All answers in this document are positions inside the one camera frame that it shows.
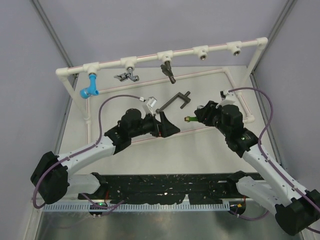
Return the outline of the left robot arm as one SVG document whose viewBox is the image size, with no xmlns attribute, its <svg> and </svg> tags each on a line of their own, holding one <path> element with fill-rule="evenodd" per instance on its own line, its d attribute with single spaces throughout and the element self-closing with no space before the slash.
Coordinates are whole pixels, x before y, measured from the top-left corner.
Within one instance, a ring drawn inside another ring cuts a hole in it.
<svg viewBox="0 0 320 240">
<path fill-rule="evenodd" d="M 167 138 L 181 131 L 164 112 L 159 115 L 159 120 L 150 113 L 142 117 L 138 109 L 131 108 L 116 126 L 99 136 L 97 142 L 61 155 L 52 151 L 45 153 L 30 177 L 35 186 L 34 194 L 40 194 L 46 205 L 72 194 L 89 194 L 102 199 L 107 193 L 102 178 L 97 173 L 77 175 L 77 171 L 123 151 L 135 137 L 150 134 L 155 138 Z"/>
</svg>

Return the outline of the green plastic faucet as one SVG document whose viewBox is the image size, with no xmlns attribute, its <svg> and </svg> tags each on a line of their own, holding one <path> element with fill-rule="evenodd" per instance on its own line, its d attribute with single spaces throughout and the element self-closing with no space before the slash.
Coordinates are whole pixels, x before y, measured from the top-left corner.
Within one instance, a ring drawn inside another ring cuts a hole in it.
<svg viewBox="0 0 320 240">
<path fill-rule="evenodd" d="M 184 118 L 184 121 L 187 123 L 190 123 L 190 122 L 198 122 L 199 120 L 196 116 L 186 116 Z"/>
</svg>

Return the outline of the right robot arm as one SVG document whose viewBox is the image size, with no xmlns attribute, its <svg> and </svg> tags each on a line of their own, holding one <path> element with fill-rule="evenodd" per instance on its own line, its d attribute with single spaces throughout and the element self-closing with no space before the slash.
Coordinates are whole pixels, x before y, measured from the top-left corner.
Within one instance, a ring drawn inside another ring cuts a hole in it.
<svg viewBox="0 0 320 240">
<path fill-rule="evenodd" d="M 238 106 L 209 101 L 194 111 L 199 123 L 215 127 L 229 149 L 250 164 L 268 187 L 243 176 L 227 183 L 231 197 L 245 195 L 272 213 L 281 229 L 294 236 L 320 219 L 320 193 L 297 182 L 262 146 L 258 137 L 245 128 Z"/>
</svg>

